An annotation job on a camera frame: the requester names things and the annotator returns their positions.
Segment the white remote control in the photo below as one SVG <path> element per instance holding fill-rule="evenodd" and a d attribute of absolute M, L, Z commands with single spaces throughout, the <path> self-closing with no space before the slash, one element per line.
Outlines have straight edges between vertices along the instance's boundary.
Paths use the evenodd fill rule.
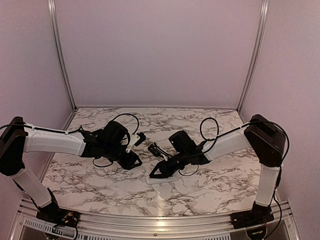
<path fill-rule="evenodd" d="M 145 177 L 145 183 L 149 186 L 151 185 L 159 185 L 159 184 L 164 184 L 164 183 L 171 183 L 171 182 L 175 182 L 178 181 L 179 178 L 178 177 L 168 177 L 168 178 L 150 178 L 149 176 Z"/>

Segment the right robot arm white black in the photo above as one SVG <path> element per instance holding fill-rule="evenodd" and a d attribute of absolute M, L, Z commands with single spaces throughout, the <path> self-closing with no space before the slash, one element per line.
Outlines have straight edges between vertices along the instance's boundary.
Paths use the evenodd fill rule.
<path fill-rule="evenodd" d="M 156 144 L 148 147 L 155 157 L 163 157 L 148 177 L 147 185 L 169 183 L 175 180 L 174 174 L 187 165 L 206 165 L 222 156 L 253 149 L 260 163 L 258 191 L 247 219 L 258 224 L 270 212 L 282 174 L 283 161 L 290 149 L 290 140 L 286 131 L 277 123 L 254 115 L 250 121 L 212 139 L 204 139 L 196 144 L 186 131 L 180 130 L 168 139 L 177 152 L 168 156 Z"/>

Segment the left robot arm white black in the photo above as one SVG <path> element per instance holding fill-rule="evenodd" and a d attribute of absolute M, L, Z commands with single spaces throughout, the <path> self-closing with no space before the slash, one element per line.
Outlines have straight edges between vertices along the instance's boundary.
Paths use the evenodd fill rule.
<path fill-rule="evenodd" d="M 0 136 L 1 174 L 10 177 L 34 201 L 39 212 L 53 223 L 63 219 L 63 211 L 53 193 L 26 168 L 25 153 L 60 153 L 94 160 L 105 158 L 110 163 L 117 162 L 124 170 L 142 165 L 132 148 L 145 141 L 145 134 L 129 133 L 115 120 L 93 132 L 83 128 L 66 131 L 27 124 L 22 117 L 16 116 L 1 129 L 4 130 Z"/>

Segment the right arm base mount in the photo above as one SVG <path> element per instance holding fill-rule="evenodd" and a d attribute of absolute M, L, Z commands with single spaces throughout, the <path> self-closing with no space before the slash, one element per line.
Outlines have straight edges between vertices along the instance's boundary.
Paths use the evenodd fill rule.
<path fill-rule="evenodd" d="M 262 207 L 246 211 L 235 212 L 230 215 L 234 229 L 248 228 L 273 221 L 274 215 L 270 207 Z"/>

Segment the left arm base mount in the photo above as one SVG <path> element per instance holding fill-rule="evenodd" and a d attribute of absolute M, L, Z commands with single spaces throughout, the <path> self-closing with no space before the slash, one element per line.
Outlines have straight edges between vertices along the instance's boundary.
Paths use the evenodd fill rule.
<path fill-rule="evenodd" d="M 67 226 L 75 228 L 78 225 L 80 213 L 64 208 L 41 209 L 37 212 L 36 218 L 53 223 L 57 226 Z"/>

